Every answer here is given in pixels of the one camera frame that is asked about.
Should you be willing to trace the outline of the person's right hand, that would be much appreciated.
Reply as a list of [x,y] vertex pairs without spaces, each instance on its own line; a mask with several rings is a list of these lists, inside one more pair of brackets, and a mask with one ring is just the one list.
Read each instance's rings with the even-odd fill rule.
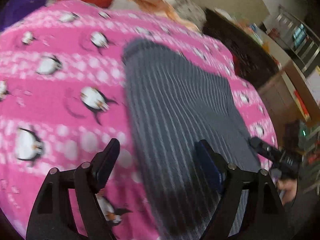
[[276,182],[277,189],[284,191],[281,202],[283,205],[292,202],[297,194],[297,180],[285,179]]

